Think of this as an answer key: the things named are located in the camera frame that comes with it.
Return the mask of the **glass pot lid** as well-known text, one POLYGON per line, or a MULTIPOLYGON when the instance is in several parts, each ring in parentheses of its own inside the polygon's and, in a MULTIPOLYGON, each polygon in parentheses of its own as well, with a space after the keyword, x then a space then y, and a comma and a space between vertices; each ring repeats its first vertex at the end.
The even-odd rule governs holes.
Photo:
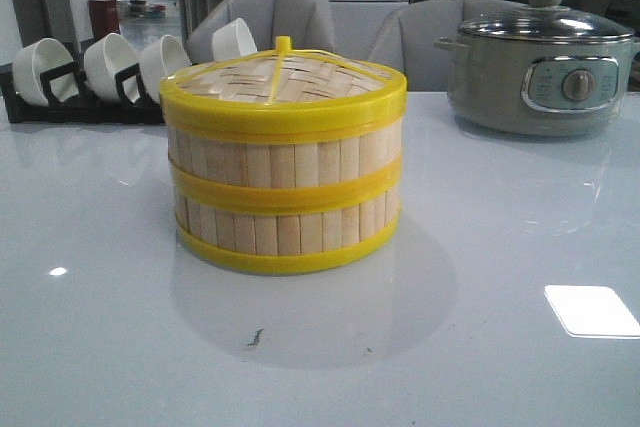
POLYGON ((544 43, 616 43, 634 31, 608 18, 571 9, 563 0, 528 0, 524 6, 483 14, 462 22, 461 34, 544 43))

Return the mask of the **bamboo steamer basket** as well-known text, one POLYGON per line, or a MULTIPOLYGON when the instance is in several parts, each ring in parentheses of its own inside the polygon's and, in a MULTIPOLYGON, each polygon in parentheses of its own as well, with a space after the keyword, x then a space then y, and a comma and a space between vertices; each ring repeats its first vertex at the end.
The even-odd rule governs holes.
POLYGON ((309 273, 359 260, 393 236, 399 215, 396 186, 354 206, 279 216, 224 211, 175 194, 177 231, 192 252, 261 274, 309 273))
POLYGON ((208 206, 252 214, 319 213, 394 189, 402 122, 359 136, 294 144, 239 143, 168 129, 174 184, 208 206))

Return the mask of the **green electric cooking pot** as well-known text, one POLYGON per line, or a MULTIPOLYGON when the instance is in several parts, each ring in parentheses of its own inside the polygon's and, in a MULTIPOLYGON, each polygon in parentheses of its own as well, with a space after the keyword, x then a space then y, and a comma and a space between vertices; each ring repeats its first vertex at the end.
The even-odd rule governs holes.
POLYGON ((546 137, 587 134, 611 123, 639 51, 634 38, 551 43, 460 34, 435 45, 452 57, 447 95, 458 115, 546 137))

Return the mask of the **woven bamboo steamer lid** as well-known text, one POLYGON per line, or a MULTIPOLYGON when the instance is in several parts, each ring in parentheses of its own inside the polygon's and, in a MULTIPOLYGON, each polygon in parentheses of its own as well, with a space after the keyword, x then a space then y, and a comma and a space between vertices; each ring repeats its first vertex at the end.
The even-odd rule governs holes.
POLYGON ((397 70, 279 36, 273 49, 183 68, 161 80, 166 123, 204 137, 301 143, 358 136, 405 112, 407 81, 397 70))

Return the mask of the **white bowl far left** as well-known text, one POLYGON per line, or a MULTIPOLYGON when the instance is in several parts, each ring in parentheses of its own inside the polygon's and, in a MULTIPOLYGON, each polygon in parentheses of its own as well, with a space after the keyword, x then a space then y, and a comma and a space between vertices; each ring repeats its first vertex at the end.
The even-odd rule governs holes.
POLYGON ((16 53, 12 64, 16 91, 22 99, 37 106, 47 106, 40 75, 73 61, 66 47, 53 38, 43 38, 16 53))

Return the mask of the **red bin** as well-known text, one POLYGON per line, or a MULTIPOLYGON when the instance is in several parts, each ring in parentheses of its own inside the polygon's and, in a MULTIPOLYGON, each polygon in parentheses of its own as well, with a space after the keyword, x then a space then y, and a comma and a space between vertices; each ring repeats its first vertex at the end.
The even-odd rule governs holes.
POLYGON ((116 0, 88 0, 87 4, 95 41, 120 33, 116 0))

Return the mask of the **grey chair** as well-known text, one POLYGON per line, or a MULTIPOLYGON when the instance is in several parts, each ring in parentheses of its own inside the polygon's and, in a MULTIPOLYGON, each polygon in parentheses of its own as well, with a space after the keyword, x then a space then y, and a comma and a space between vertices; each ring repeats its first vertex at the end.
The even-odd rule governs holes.
POLYGON ((212 61, 213 33, 237 18, 246 22, 259 51, 271 49, 278 36, 290 37, 296 49, 336 50, 329 0, 223 0, 188 37, 191 61, 212 61))
POLYGON ((465 20, 519 7, 508 0, 425 0, 400 8, 384 19, 367 60, 402 72, 410 91, 447 89, 451 55, 435 47, 453 38, 465 20))

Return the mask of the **black dish rack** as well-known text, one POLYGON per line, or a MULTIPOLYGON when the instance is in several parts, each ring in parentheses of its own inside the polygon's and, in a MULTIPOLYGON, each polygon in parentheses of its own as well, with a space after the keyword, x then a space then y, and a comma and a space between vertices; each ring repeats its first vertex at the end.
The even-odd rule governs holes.
POLYGON ((146 92, 137 64, 115 74, 116 102, 99 99, 87 86, 87 76, 72 61, 41 74, 47 102, 31 105, 21 98, 13 82, 12 66, 1 67, 1 92, 4 96, 8 120, 11 123, 116 123, 157 125, 164 122, 161 107, 146 92), (52 82, 67 74, 74 78, 79 93, 67 100, 59 100, 52 91, 52 82))

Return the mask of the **white bowl rightmost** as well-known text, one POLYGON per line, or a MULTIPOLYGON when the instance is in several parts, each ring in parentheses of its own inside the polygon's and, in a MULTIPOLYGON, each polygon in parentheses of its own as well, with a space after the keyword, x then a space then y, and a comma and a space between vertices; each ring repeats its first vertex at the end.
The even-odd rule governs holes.
POLYGON ((212 34, 211 48, 216 62, 237 59, 257 52, 253 35, 242 18, 237 18, 212 34))

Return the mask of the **white bowl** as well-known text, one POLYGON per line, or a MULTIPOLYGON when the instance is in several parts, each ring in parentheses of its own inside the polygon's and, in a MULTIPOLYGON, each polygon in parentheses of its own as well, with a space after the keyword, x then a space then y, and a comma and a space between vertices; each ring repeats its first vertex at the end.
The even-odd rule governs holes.
POLYGON ((16 91, 22 99, 37 106, 47 106, 40 75, 73 61, 66 47, 53 38, 43 38, 16 53, 12 64, 16 91))
POLYGON ((109 33, 84 54, 84 70, 89 87, 103 101, 120 102, 115 75, 138 63, 130 43, 120 34, 109 33))
POLYGON ((242 18, 237 18, 212 34, 211 48, 216 62, 237 59, 257 52, 253 35, 242 18))
POLYGON ((160 103, 160 81, 192 63, 180 40, 164 35, 146 46, 140 54, 140 73, 149 97, 160 103))

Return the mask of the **grey chair right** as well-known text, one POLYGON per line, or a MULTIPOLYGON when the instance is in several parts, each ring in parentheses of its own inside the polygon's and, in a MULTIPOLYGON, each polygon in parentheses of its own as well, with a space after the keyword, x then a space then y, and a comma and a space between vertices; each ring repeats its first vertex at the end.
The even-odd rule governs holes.
POLYGON ((465 20, 519 7, 508 0, 425 0, 400 8, 384 19, 367 60, 402 72, 410 91, 447 89, 451 55, 435 47, 453 38, 465 20))

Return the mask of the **grey chair left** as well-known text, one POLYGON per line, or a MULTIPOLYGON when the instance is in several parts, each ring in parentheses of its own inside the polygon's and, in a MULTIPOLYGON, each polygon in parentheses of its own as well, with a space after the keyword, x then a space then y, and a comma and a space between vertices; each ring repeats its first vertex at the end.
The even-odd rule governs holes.
POLYGON ((246 22, 259 51, 271 49, 278 36, 290 37, 296 49, 336 50, 329 0, 223 0, 188 37, 191 61, 212 61, 213 33, 237 18, 246 22))

